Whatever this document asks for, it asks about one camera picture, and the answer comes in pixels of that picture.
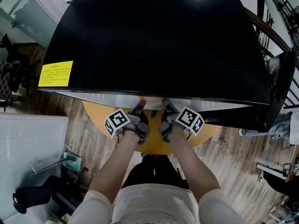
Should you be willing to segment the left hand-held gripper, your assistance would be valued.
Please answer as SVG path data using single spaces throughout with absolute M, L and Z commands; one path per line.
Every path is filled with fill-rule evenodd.
M 139 137 L 139 145 L 144 143 L 150 133 L 149 121 L 143 112 L 145 105 L 146 101 L 142 99 L 127 114 L 122 109 L 118 109 L 108 115 L 104 127 L 110 137 L 116 137 L 119 141 L 121 134 L 130 131 Z

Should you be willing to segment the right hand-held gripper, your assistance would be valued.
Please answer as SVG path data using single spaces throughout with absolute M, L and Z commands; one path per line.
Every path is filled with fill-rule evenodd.
M 187 137 L 187 140 L 190 140 L 192 135 L 198 135 L 204 125 L 204 120 L 199 113 L 187 107 L 183 108 L 183 110 L 179 112 L 167 98 L 162 100 L 162 104 L 164 107 L 164 113 L 162 123 L 158 128 L 158 131 L 163 141 L 170 143 L 168 135 L 172 131 L 172 126 L 176 123 L 188 130 L 189 136 Z

